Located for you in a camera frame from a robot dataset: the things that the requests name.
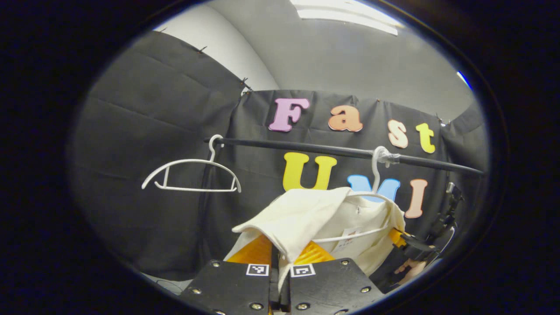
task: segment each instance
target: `black rod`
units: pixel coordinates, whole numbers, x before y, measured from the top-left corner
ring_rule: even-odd
[[[204,139],[205,142],[209,142],[210,138]],[[287,142],[287,141],[258,141],[258,140],[243,140],[243,139],[229,139],[229,138],[217,138],[214,140],[215,143],[225,144],[225,145],[240,145],[240,146],[252,146],[252,147],[264,147],[269,149],[282,149],[282,150],[296,150],[304,152],[322,153],[322,154],[332,154],[338,156],[347,156],[349,158],[360,158],[371,160],[371,150],[361,150],[352,149],[346,147],[334,147],[334,146],[324,146],[324,145],[312,145],[309,143],[297,143],[297,142]],[[483,175],[484,173],[480,170],[473,169],[467,166],[457,165],[448,162],[434,161],[430,159],[424,159],[422,157],[400,155],[398,162],[402,164],[423,166],[433,169],[449,170],[461,173],[470,173],[476,175]]]

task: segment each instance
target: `clothing tag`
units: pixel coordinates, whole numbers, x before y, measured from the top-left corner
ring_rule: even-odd
[[[357,227],[357,228],[349,228],[349,229],[345,229],[342,232],[342,236],[348,236],[348,235],[354,235],[354,234],[358,234],[362,231],[361,227]],[[353,238],[349,238],[349,239],[342,239],[338,241],[337,246],[330,251],[331,254],[337,253],[337,256],[340,256],[341,254],[344,253],[344,250],[350,245],[352,244],[352,242],[354,241]]]

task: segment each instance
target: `black fabric backdrop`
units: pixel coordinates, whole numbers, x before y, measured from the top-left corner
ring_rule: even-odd
[[[173,160],[208,157],[202,140],[214,134],[229,138],[278,140],[373,150],[385,146],[390,152],[452,161],[485,170],[488,161],[482,116],[473,105],[450,125],[385,100],[362,99],[320,91],[254,91],[239,98],[241,80],[204,53],[172,36],[151,32],[126,50],[99,78],[78,114],[70,145],[71,180],[76,200],[108,246],[147,274],[170,280],[191,279],[202,264],[222,259],[238,234],[231,228],[256,215],[284,192],[282,178],[286,150],[225,146],[216,161],[239,178],[242,193],[197,193],[161,190],[163,172],[141,189],[146,176]],[[276,98],[307,98],[289,132],[270,131]],[[333,131],[328,126],[331,108],[352,105],[360,111],[359,132]],[[402,122],[409,145],[393,146],[387,122]],[[427,123],[436,146],[433,154],[420,146],[416,126]],[[306,153],[301,184],[315,184],[318,166]],[[332,156],[329,189],[348,187],[347,177],[365,175],[373,184],[371,161]],[[459,231],[468,230],[476,214],[476,177],[411,165],[379,164],[381,182],[400,181],[395,202],[406,211],[412,179],[428,186],[423,215],[405,219],[407,232],[426,236],[430,222],[442,206],[448,176],[465,192],[458,209]],[[200,188],[204,164],[173,166],[169,185]],[[207,168],[207,187],[229,187],[231,176]]]

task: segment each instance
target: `ceiling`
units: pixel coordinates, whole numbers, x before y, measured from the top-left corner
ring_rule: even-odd
[[[289,0],[208,5],[245,37],[281,89],[379,98],[452,120],[475,98],[457,69],[410,28],[301,20]]]

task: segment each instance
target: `foam letter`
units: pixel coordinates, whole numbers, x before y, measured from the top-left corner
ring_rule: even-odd
[[[329,119],[329,127],[332,130],[356,132],[363,128],[363,124],[360,122],[360,112],[353,106],[336,106],[330,110],[330,113],[335,115]]]
[[[284,179],[282,184],[284,190],[305,189],[301,185],[301,173],[304,171],[304,164],[309,161],[309,156],[303,153],[288,152],[284,154],[286,160],[286,170],[284,171]],[[329,185],[330,171],[337,164],[337,160],[330,156],[318,156],[315,162],[319,165],[317,172],[317,181],[311,189],[326,190]]]
[[[406,148],[408,146],[408,138],[405,135],[407,128],[402,122],[391,119],[387,126],[389,127],[389,141],[396,147]]]
[[[288,119],[292,118],[292,122],[300,120],[301,108],[309,108],[309,101],[307,99],[276,99],[276,115],[274,122],[268,126],[272,131],[285,131],[292,130],[292,126],[288,123]]]
[[[350,175],[347,179],[348,183],[350,184],[350,188],[355,192],[371,192],[371,184],[370,180],[367,179],[364,175]],[[384,180],[377,193],[387,197],[387,199],[395,201],[396,190],[399,189],[400,182],[393,178],[388,178]],[[370,196],[363,196],[369,201],[373,202],[384,202],[385,200],[377,197],[370,197]]]
[[[420,145],[422,149],[428,153],[434,153],[436,146],[430,143],[430,137],[433,137],[433,130],[430,130],[427,123],[419,124],[416,130],[420,132]]]
[[[404,216],[414,219],[422,215],[422,200],[428,182],[424,179],[413,179],[410,181],[410,185],[412,186],[412,198],[410,199],[410,208],[404,213]]]

